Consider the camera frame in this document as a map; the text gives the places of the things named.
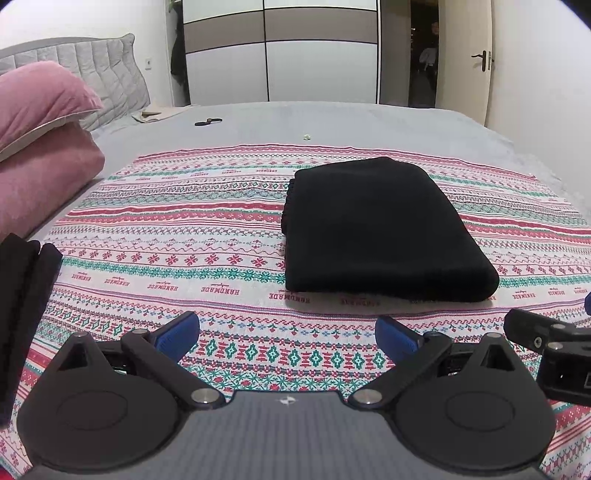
wardrobe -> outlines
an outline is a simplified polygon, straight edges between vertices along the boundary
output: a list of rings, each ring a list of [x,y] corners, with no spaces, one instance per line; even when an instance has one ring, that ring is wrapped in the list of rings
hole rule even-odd
[[[183,0],[191,103],[377,103],[376,0]]]

pink and white patterned blanket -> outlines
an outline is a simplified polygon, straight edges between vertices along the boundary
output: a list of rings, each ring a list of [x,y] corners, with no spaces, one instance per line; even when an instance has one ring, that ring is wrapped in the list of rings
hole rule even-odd
[[[284,290],[280,219],[296,169],[383,155],[419,165],[447,194],[499,272],[490,300],[412,303]],[[15,476],[30,467],[15,430],[18,409],[75,330],[114,339],[194,310],[201,336],[181,364],[227,395],[348,395],[391,367],[375,345],[377,314],[464,342],[502,331],[511,307],[589,324],[583,300],[591,288],[591,229],[581,215],[535,177],[454,158],[294,145],[148,155],[102,182],[46,241],[64,254],[63,267],[29,352],[13,421],[0,432],[2,464]],[[535,373],[537,356],[519,352]],[[557,479],[588,478],[589,409],[552,407],[558,428],[543,469]]]

gray upholstered headboard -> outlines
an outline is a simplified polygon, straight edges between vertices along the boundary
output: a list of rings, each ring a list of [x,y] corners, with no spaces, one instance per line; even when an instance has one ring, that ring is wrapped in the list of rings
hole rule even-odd
[[[134,59],[133,34],[121,38],[49,38],[0,50],[0,75],[34,61],[52,60],[82,78],[104,108],[80,121],[94,130],[150,104]]]

pink pillow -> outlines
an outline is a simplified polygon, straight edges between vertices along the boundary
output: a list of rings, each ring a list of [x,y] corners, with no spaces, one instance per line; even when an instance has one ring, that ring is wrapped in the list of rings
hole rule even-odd
[[[100,110],[97,94],[54,61],[0,75],[0,162],[49,130]]]
[[[105,164],[78,123],[56,128],[0,163],[0,242],[26,237],[66,203]]]

folded black cloth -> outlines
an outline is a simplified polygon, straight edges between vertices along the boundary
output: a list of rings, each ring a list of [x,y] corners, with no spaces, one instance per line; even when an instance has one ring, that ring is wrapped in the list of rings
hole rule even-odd
[[[296,172],[281,230],[290,291],[481,301],[499,285],[435,182],[391,158]]]

